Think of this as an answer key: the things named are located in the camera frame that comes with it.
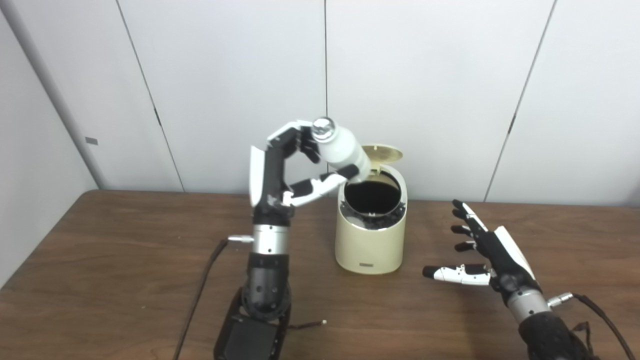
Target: robotic finger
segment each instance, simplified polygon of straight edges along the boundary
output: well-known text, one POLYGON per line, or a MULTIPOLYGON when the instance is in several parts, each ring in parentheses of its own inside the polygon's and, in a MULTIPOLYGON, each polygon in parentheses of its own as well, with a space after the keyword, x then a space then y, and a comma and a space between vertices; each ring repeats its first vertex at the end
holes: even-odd
POLYGON ((422 275, 434 280, 464 285, 487 286, 491 275, 484 264, 425 266, 422 275))

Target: black forearm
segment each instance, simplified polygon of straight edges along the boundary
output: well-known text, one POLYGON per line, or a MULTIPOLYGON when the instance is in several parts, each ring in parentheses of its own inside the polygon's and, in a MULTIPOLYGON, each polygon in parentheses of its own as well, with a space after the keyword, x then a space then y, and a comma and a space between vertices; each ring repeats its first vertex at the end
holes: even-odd
POLYGON ((247 275, 243 291, 243 305, 247 313, 265 321, 277 319, 291 303, 287 287, 289 255, 251 252, 247 275))
POLYGON ((589 352, 564 321, 547 311, 526 318, 518 332, 527 344, 529 359, 587 360, 589 352))

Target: black cable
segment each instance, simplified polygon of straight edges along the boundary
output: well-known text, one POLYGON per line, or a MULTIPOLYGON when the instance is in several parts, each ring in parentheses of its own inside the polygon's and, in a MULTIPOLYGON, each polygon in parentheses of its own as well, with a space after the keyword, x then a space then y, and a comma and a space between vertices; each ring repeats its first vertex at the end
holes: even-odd
POLYGON ((175 353, 173 354, 173 360, 178 360, 180 356, 180 351, 182 350, 182 344, 184 343, 184 339, 187 337, 187 331, 189 331, 189 325, 191 325, 191 319, 193 318, 193 313, 196 312, 196 307, 198 306, 198 301, 200 301, 200 296, 202 295, 202 290, 204 290, 204 285, 207 282, 207 278, 209 276, 209 271, 211 271, 211 267, 213 266, 214 261, 220 255, 222 250, 227 246, 229 241, 227 239, 220 240, 220 243, 216 247, 215 250, 211 253, 209 260, 204 266, 204 270, 202 270, 202 275, 200 275, 200 280, 198 282, 198 288, 196 289, 196 293, 193 296, 193 300, 191 301, 191 305, 189 306, 189 312, 187 313, 187 317, 184 320, 184 325, 182 326, 182 330, 180 332, 180 338, 178 339, 178 344, 175 346, 175 353))
POLYGON ((636 357, 631 352, 631 349, 629 348, 629 345, 627 345, 627 342, 625 341, 624 337, 622 336, 622 334, 620 334, 620 331, 618 331, 618 328, 613 324, 613 322, 609 319, 609 317, 607 317, 607 315, 604 313, 604 310, 600 309, 600 307, 597 306, 595 302, 593 302, 591 299, 589 299, 585 295, 579 295, 574 293, 573 297, 580 300, 581 303, 587 305, 588 308, 590 308, 591 310, 593 310, 593 312, 598 314, 598 316, 601 317, 605 323, 607 323, 607 325, 609 326, 613 334, 616 336, 616 338, 620 342, 620 345, 622 345, 622 348, 625 349, 625 353, 627 353, 627 357, 629 358, 629 360, 636 360, 636 357))
POLYGON ((572 331, 584 331, 586 333, 587 351, 590 356, 594 356, 593 346, 591 345, 591 326, 589 326, 589 322, 581 322, 577 324, 573 327, 572 331))

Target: black fingertip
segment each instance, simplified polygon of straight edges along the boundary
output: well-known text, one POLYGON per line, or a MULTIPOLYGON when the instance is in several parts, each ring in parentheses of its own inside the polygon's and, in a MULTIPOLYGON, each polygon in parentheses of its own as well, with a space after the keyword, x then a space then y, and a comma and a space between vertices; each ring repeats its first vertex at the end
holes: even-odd
POLYGON ((436 274, 436 271, 438 271, 440 268, 441 266, 427 265, 422 269, 422 276, 428 277, 429 279, 433 279, 433 276, 436 274))
POLYGON ((456 249, 457 252, 469 251, 474 249, 474 244, 467 242, 458 243, 454 246, 454 249, 456 249))
POLYGON ((462 204, 464 204, 464 203, 463 203, 462 201, 458 200, 458 199, 453 199, 453 201, 451 202, 451 204, 453 204, 453 206, 454 206, 456 209, 461 209, 461 210, 462 210, 462 209, 464 209, 464 208, 465 208, 464 206, 462 206, 462 204))
POLYGON ((452 225, 451 231, 454 234, 468 234, 469 230, 465 229, 462 225, 452 225))
POLYGON ((466 220, 467 219, 467 214, 459 209, 453 209, 451 210, 451 213, 453 214, 453 216, 455 216, 458 219, 462 219, 462 220, 466 220))

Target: cable connector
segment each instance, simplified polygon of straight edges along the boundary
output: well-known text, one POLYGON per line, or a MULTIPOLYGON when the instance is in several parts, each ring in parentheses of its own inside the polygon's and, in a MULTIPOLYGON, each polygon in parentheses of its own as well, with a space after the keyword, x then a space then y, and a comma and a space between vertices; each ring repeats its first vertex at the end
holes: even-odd
POLYGON ((549 305, 549 307, 556 307, 558 305, 564 304, 565 302, 568 302, 571 299, 573 299, 572 293, 564 293, 564 294, 560 294, 558 296, 549 298, 547 300, 547 305, 549 305))
POLYGON ((238 241, 241 243, 253 243, 253 236, 251 235, 229 235, 227 238, 229 241, 238 241))

